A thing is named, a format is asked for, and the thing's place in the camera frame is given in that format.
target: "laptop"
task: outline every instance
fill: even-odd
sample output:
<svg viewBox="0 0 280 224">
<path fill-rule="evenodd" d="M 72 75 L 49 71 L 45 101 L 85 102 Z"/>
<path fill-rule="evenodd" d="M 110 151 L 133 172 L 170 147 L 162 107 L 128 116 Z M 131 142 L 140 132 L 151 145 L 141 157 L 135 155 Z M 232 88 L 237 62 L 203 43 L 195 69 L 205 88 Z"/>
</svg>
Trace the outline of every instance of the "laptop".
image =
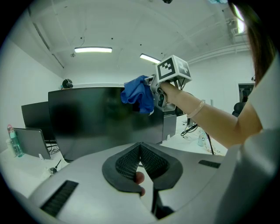
<svg viewBox="0 0 280 224">
<path fill-rule="evenodd" d="M 51 158 L 40 129 L 14 128 L 14 130 L 24 153 L 35 157 L 41 154 L 44 159 Z"/>
</svg>

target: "ceiling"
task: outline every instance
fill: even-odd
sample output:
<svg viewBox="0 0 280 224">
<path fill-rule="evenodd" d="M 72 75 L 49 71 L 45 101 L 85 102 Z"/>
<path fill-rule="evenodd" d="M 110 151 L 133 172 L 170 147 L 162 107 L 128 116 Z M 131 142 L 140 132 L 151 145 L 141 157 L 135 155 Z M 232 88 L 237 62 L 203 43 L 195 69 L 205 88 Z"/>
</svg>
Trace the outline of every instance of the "ceiling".
<svg viewBox="0 0 280 224">
<path fill-rule="evenodd" d="M 141 53 L 185 60 L 235 44 L 227 4 L 208 0 L 38 0 L 28 14 L 63 67 L 94 63 L 125 68 Z M 75 53 L 75 47 L 112 47 L 111 54 Z"/>
</svg>

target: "bracelet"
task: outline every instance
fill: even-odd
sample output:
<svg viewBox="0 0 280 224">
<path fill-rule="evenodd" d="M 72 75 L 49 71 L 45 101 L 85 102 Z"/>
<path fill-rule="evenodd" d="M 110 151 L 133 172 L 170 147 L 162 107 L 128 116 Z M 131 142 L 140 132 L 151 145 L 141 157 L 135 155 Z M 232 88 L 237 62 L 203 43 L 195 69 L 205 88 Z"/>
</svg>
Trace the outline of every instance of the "bracelet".
<svg viewBox="0 0 280 224">
<path fill-rule="evenodd" d="M 189 115 L 187 115 L 188 118 L 192 118 L 193 116 L 197 115 L 198 112 L 201 110 L 201 108 L 205 105 L 204 101 L 201 101 L 201 103 L 199 104 L 199 106 L 193 111 L 191 112 Z"/>
</svg>

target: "woman's arm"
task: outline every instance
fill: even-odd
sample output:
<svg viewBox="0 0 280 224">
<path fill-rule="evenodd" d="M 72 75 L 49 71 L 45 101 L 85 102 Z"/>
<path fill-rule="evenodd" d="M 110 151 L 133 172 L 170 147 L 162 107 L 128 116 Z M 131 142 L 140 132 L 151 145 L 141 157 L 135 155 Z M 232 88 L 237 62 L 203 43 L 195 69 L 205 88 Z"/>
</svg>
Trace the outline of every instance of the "woman's arm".
<svg viewBox="0 0 280 224">
<path fill-rule="evenodd" d="M 193 112 L 201 102 L 169 83 L 162 83 L 161 89 L 166 93 L 167 101 L 178 106 L 186 114 Z M 249 102 L 245 104 L 238 118 L 205 104 L 192 119 L 226 148 L 244 143 L 250 135 L 262 129 L 260 120 Z"/>
</svg>

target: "long hair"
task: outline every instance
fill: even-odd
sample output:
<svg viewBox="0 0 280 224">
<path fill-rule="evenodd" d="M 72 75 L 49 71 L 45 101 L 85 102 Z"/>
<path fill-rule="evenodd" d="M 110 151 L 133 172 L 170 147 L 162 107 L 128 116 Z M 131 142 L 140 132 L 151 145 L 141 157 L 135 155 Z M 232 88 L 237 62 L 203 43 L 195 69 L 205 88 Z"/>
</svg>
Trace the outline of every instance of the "long hair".
<svg viewBox="0 0 280 224">
<path fill-rule="evenodd" d="M 255 84 L 257 85 L 271 65 L 276 54 L 276 47 L 260 18 L 248 3 L 240 0 L 229 0 L 228 4 L 235 16 L 237 15 L 234 5 L 239 9 L 247 26 L 255 69 Z"/>
</svg>

